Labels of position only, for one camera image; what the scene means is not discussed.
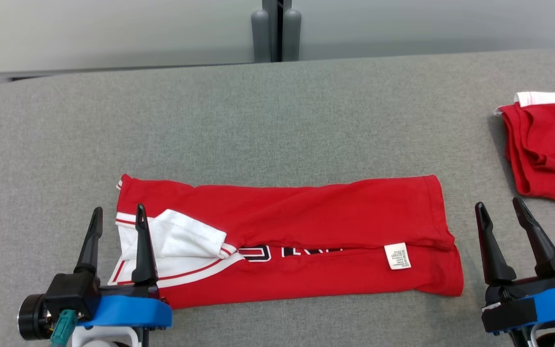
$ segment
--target folded garment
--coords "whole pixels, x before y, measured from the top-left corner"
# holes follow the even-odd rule
[[[131,283],[141,203],[158,286],[173,308],[405,290],[458,296],[463,289],[435,176],[192,187],[124,175],[119,188],[122,256],[108,283]]]
[[[517,191],[555,200],[555,93],[522,92],[498,108]]]

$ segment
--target gray fabric surface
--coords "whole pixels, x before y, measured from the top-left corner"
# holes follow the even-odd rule
[[[484,332],[474,204],[518,276],[533,255],[511,206],[493,109],[555,92],[555,52],[517,51],[87,73],[0,87],[0,345],[24,343],[24,297],[69,272],[95,206],[99,275],[119,256],[122,173],[200,184],[304,186],[436,174],[464,267],[460,298],[418,292],[176,311],[159,346],[509,346]],[[555,202],[527,203],[555,242]]]

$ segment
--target white wall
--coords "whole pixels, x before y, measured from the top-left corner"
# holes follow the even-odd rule
[[[555,48],[555,0],[292,0],[300,59]]]
[[[253,61],[261,0],[0,0],[0,75]]]

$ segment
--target camera lens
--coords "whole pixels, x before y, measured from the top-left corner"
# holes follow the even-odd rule
[[[33,294],[25,298],[18,310],[18,332],[25,340],[51,338],[53,324],[51,314],[44,305],[45,294]]]

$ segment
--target white care label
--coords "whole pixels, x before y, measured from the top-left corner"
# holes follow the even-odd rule
[[[387,253],[387,260],[389,261],[391,270],[412,267],[408,259],[408,251],[406,250],[406,244],[404,242],[388,244],[385,246],[385,253]]]

